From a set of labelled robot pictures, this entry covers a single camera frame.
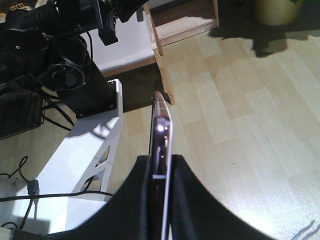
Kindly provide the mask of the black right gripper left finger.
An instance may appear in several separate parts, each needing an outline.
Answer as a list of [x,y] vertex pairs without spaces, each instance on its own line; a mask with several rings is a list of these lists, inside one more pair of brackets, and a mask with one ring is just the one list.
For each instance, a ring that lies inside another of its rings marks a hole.
[[54,233],[56,240],[149,240],[149,157],[140,155],[113,197],[80,226]]

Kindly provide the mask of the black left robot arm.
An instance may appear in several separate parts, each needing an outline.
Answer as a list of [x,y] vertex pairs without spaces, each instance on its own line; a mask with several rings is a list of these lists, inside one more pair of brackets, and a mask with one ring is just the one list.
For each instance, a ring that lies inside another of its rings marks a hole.
[[84,33],[97,30],[105,46],[118,41],[116,21],[127,22],[142,0],[49,0],[9,11],[0,25],[0,82],[45,96],[55,92],[77,118],[113,110],[114,85],[91,53]]

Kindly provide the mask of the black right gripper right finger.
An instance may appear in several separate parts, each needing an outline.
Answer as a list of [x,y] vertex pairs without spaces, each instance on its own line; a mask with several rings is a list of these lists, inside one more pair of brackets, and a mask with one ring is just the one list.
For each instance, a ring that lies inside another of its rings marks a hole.
[[204,187],[182,155],[172,156],[170,224],[174,240],[269,240]]

